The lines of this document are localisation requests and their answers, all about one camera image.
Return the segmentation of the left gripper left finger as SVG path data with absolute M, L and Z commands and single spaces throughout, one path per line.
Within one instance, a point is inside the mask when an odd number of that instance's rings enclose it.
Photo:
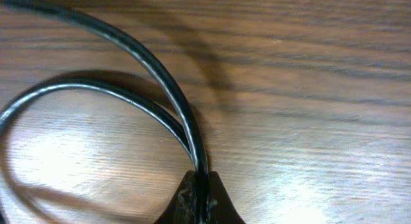
M 195 176 L 187 171 L 170 203 L 154 224 L 193 224 L 195 222 Z

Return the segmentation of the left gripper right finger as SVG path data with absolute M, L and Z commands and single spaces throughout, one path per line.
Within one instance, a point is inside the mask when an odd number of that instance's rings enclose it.
M 219 174 L 215 171 L 209 174 L 209 224 L 245 224 L 235 209 Z

